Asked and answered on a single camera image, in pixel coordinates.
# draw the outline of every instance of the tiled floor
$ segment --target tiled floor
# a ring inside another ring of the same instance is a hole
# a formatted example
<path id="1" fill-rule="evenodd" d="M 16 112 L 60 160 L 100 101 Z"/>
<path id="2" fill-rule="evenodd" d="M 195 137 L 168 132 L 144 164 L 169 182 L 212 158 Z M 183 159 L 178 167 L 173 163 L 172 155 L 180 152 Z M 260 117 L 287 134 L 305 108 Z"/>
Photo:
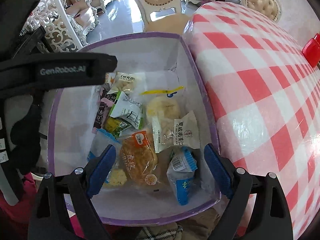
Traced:
<path id="1" fill-rule="evenodd" d="M 197 9 L 192 3 L 186 7 L 185 1 L 181 5 L 182 13 L 187 15 L 192 15 Z M 154 21 L 172 13 L 173 9 L 152 13 L 151 19 Z M 114 0 L 107 5 L 107 11 L 99 16 L 99 21 L 87 35 L 87 42 L 90 44 L 114 36 L 142 32 L 144 28 L 140 10 L 134 0 Z"/>

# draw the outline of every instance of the plaid fabric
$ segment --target plaid fabric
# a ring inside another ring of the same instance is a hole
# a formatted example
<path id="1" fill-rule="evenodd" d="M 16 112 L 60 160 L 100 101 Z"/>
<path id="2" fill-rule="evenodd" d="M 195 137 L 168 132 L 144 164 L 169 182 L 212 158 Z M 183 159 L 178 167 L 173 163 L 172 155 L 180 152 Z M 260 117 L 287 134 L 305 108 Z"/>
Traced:
<path id="1" fill-rule="evenodd" d="M 181 240 L 182 227 L 171 223 L 157 227 L 143 227 L 136 240 Z"/>
<path id="2" fill-rule="evenodd" d="M 221 155 L 249 173 L 277 174 L 297 239 L 320 204 L 319 69 L 284 29 L 234 3 L 201 6 L 186 41 L 212 104 Z"/>

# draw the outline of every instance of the orange label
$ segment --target orange label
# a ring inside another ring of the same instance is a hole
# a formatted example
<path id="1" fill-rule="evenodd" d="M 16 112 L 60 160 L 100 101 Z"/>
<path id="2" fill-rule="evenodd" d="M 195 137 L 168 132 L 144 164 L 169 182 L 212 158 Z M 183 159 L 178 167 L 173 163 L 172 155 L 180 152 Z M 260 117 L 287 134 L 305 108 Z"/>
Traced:
<path id="1" fill-rule="evenodd" d="M 132 137 L 134 138 L 134 142 L 135 142 L 136 147 L 149 146 L 149 141 L 147 138 L 146 131 L 134 133 L 132 135 Z"/>

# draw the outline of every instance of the blue wrapped snack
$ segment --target blue wrapped snack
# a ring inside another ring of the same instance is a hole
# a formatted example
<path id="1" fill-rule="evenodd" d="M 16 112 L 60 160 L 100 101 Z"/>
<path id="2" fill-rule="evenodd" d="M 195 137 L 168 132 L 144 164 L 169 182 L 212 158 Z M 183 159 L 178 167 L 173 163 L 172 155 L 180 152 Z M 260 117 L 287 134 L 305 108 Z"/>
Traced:
<path id="1" fill-rule="evenodd" d="M 189 202 L 189 188 L 196 169 L 196 160 L 187 147 L 174 151 L 167 170 L 167 177 L 179 204 L 182 206 Z"/>

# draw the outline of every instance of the baked bun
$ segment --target baked bun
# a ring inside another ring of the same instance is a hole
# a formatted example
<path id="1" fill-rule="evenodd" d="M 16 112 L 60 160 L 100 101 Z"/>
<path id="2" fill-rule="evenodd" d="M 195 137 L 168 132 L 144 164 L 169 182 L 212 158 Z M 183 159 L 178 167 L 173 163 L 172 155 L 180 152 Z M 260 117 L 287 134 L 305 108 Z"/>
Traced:
<path id="1" fill-rule="evenodd" d="M 155 169 L 158 158 L 146 131 L 134 133 L 122 142 L 120 155 L 133 181 L 146 184 L 145 177 Z"/>
<path id="2" fill-rule="evenodd" d="M 147 104 L 147 120 L 152 123 L 153 116 L 164 117 L 167 119 L 180 119 L 180 107 L 177 100 L 167 96 L 153 98 Z"/>

